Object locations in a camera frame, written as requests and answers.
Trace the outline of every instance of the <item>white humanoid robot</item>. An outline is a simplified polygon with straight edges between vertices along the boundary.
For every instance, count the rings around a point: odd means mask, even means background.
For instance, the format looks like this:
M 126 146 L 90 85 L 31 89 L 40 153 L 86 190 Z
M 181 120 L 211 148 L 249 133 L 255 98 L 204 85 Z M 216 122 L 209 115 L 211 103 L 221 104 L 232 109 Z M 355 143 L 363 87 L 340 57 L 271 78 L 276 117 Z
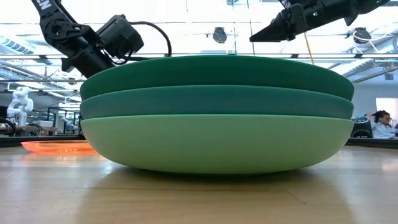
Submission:
M 27 112 L 33 110 L 33 100 L 28 98 L 30 93 L 29 87 L 17 87 L 17 90 L 12 93 L 12 102 L 7 109 L 8 120 L 18 126 L 26 125 Z
M 68 120 L 68 119 L 67 119 L 66 117 L 64 117 L 64 116 L 62 116 L 61 119 L 65 122 L 65 124 L 66 124 L 67 126 L 72 127 L 72 129 L 73 129 L 74 131 L 76 131 L 76 130 L 78 129 L 78 127 L 77 127 L 77 122 L 78 122 L 78 121 L 75 121 L 75 124 L 73 124 L 73 121 Z

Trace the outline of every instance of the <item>black cable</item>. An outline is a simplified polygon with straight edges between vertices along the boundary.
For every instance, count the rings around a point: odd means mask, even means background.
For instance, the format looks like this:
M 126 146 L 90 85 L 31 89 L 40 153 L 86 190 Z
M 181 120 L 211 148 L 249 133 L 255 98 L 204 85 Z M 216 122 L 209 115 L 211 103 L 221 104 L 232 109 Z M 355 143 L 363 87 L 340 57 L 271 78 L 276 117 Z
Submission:
M 155 28 L 157 31 L 159 31 L 162 36 L 164 37 L 164 39 L 166 40 L 167 43 L 167 55 L 166 57 L 171 57 L 172 56 L 172 43 L 168 37 L 168 35 L 157 25 L 151 23 L 151 22 L 145 22 L 145 21 L 139 21 L 139 22 L 129 22 L 130 25 L 147 25 L 147 26 L 151 26 L 153 28 Z
M 165 55 L 165 57 L 171 57 L 172 56 L 172 43 L 168 37 L 168 35 L 157 25 L 151 23 L 151 22 L 145 22 L 145 21 L 139 21 L 139 22 L 128 22 L 130 25 L 147 25 L 147 26 L 151 26 L 153 28 L 155 28 L 157 31 L 159 31 L 162 36 L 165 38 L 166 43 L 167 43 L 167 54 Z M 140 62 L 143 60 L 150 60 L 150 59 L 157 59 L 157 58 L 148 58 L 148 57 L 132 57 L 132 49 L 129 51 L 128 56 L 125 56 L 123 53 L 118 53 L 119 58 L 123 59 L 122 62 L 115 62 L 112 57 L 106 52 L 104 51 L 104 53 L 112 60 L 112 62 L 115 65 L 124 65 L 126 64 L 128 61 L 133 61 L 133 62 Z
M 9 132 L 0 132 L 0 134 L 5 134 L 5 135 L 12 135 L 17 132 L 17 128 L 15 127 L 15 124 L 13 124 L 11 121 L 7 120 L 6 118 L 0 117 L 0 123 L 6 123 L 11 127 L 11 131 Z
M 35 127 L 35 128 L 39 128 L 39 130 L 44 131 L 44 133 L 45 133 L 46 136 L 49 135 L 49 134 L 47 133 L 47 131 L 46 131 L 43 127 L 41 127 L 40 125 L 38 125 L 38 124 L 28 124 L 28 126 L 32 126 L 32 127 Z
M 246 2 L 248 5 L 248 11 L 250 11 L 250 7 L 249 7 L 249 1 Z M 249 17 L 249 22 L 250 22 L 250 33 L 251 33 L 251 37 L 253 36 L 253 27 L 251 25 L 251 17 Z M 254 42 L 251 42 L 251 46 L 253 48 L 253 56 L 256 56 L 256 50 L 254 48 Z

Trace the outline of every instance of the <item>green bowl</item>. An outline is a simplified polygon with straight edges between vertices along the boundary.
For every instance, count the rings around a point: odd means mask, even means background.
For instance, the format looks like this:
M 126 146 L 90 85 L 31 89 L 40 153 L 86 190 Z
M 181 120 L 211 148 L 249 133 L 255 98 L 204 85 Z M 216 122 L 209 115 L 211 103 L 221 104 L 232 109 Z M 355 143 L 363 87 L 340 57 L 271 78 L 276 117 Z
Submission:
M 105 158 L 179 174 L 266 174 L 322 162 L 341 149 L 353 122 L 309 116 L 190 114 L 81 122 Z
M 317 91 L 352 100 L 353 84 L 325 68 L 276 58 L 237 55 L 170 57 L 99 72 L 80 88 L 83 100 L 104 93 L 180 85 L 252 85 Z
M 338 96 L 263 86 L 166 86 L 89 98 L 84 119 L 157 114 L 277 114 L 351 119 L 353 104 Z

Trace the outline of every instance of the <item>dark green bowl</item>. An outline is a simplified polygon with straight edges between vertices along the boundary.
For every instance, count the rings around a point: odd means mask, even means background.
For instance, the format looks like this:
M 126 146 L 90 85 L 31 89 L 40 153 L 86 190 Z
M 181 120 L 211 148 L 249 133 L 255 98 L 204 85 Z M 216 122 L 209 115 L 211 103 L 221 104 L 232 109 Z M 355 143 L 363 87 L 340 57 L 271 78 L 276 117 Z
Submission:
M 170 57 L 123 65 L 84 82 L 81 98 L 121 90 L 181 85 L 252 85 L 328 93 L 352 100 L 353 84 L 318 66 L 276 58 L 237 55 Z
M 351 119 L 353 104 L 314 91 L 263 86 L 167 86 L 102 94 L 80 106 L 84 119 L 154 114 L 276 114 Z

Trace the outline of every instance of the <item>light green bowl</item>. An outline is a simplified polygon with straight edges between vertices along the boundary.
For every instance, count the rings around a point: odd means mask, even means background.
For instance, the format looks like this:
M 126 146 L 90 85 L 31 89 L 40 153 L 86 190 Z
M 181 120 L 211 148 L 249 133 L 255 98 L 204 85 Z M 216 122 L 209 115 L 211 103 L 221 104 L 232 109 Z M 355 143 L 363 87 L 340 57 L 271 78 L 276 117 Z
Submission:
M 322 162 L 353 122 L 309 116 L 188 114 L 87 119 L 81 126 L 105 158 L 180 174 L 265 174 Z

